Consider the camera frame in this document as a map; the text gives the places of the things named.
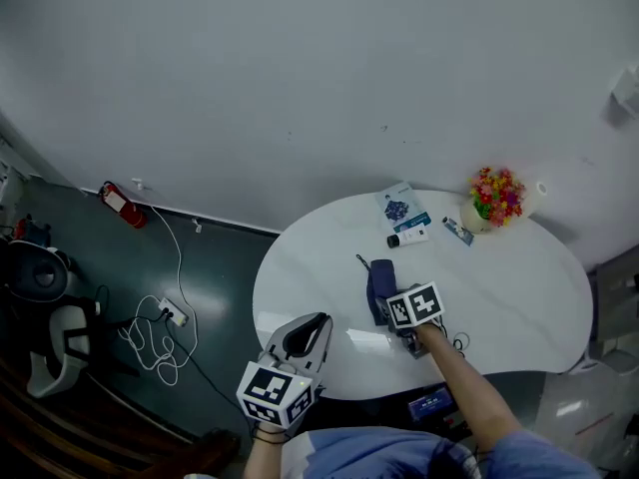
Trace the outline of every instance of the paper roll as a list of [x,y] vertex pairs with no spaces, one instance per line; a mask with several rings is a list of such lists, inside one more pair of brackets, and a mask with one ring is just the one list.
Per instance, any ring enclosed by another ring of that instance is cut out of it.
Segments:
[[546,186],[538,181],[532,187],[526,185],[526,191],[523,197],[523,203],[521,204],[522,215],[521,219],[527,219],[533,215],[541,205],[544,198],[548,195],[548,189]]

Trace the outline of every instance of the shirt sleeve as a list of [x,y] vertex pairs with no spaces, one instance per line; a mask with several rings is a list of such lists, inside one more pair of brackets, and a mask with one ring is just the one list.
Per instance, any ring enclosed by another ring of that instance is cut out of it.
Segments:
[[588,463],[528,431],[497,442],[486,457],[486,479],[599,479]]

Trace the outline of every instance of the floor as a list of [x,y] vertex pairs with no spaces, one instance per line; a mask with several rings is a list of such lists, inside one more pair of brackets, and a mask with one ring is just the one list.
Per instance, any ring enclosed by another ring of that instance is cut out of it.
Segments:
[[[76,260],[86,295],[93,296],[99,284],[109,287],[108,320],[132,316],[146,294],[165,296],[184,306],[176,282],[176,248],[155,214],[147,212],[147,225],[134,230],[95,196],[46,185],[38,179],[29,183],[18,208],[18,215],[27,213],[51,225],[52,245]],[[261,351],[253,326],[253,284],[275,237],[212,223],[203,223],[202,232],[196,234],[190,218],[164,212],[163,216],[182,248],[182,286],[198,314],[200,343],[194,357],[218,388],[234,398],[247,361]],[[143,305],[141,314],[153,318],[158,312],[149,302]],[[146,323],[141,328],[148,331]],[[156,346],[161,348],[166,329],[156,324],[154,332]],[[193,345],[191,326],[175,333],[186,347]],[[624,345],[639,356],[639,339],[635,340]],[[124,340],[115,338],[112,352],[141,369]],[[146,363],[152,362],[152,356],[150,351],[143,352]],[[139,378],[108,374],[105,381],[189,433],[201,435],[223,427],[246,435],[243,418],[212,390],[193,365],[180,369],[174,387],[162,383],[155,371],[141,372]],[[168,369],[164,372],[173,381],[174,373]],[[514,372],[490,375],[488,379],[526,427],[557,445],[608,469],[629,470],[636,463],[636,437],[624,440],[623,431],[631,414],[639,411],[638,373],[620,377],[599,366],[576,376]],[[590,427],[602,417],[606,418]],[[243,440],[246,454],[249,445],[247,438]]]

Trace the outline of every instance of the oval marble table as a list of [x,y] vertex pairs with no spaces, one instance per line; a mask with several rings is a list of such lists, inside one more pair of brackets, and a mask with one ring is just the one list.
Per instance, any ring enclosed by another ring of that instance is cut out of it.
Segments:
[[253,313],[262,347],[282,324],[322,311],[334,323],[324,396],[369,399],[442,381],[429,355],[415,360],[374,325],[360,254],[368,262],[391,259],[399,288],[434,280],[448,335],[469,335],[464,353],[482,374],[563,372],[574,365],[588,342],[592,296],[570,251],[531,220],[476,236],[467,246],[441,222],[459,222],[465,198],[416,193],[432,218],[427,242],[388,248],[392,230],[373,194],[335,201],[291,225],[256,280]]

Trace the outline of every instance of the person's left arm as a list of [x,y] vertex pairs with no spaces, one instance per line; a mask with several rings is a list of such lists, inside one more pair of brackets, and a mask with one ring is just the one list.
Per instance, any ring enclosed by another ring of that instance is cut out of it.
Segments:
[[244,469],[244,479],[280,479],[282,446],[287,441],[284,431],[261,422],[256,436],[261,439],[253,441],[253,449]]

